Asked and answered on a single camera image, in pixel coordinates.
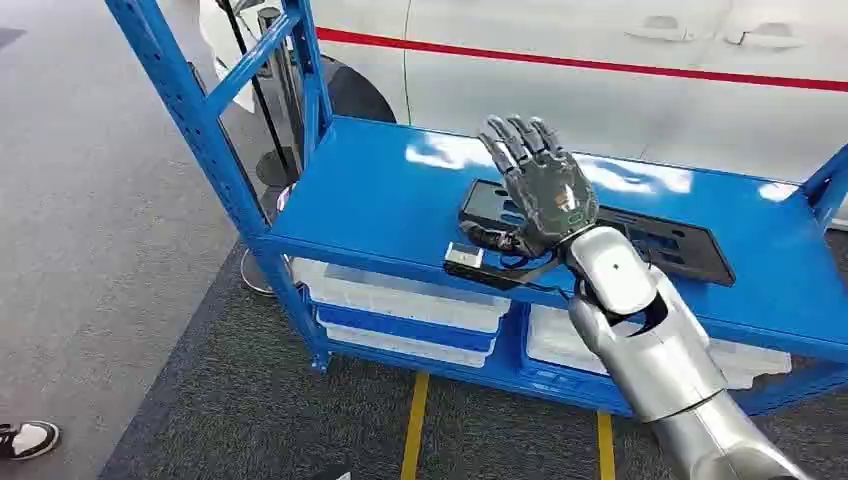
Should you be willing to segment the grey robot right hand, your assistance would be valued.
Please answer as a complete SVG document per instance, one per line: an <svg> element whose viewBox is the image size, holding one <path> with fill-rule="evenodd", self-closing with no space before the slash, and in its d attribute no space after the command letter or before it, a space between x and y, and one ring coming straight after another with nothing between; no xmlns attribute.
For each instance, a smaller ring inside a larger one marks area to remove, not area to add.
<svg viewBox="0 0 848 480"><path fill-rule="evenodd" d="M591 182L555 130L542 119L491 115L478 139L502 175L524 224L511 231L486 228L471 220L460 230L472 244L514 257L535 259L591 228L599 204Z"/></svg>

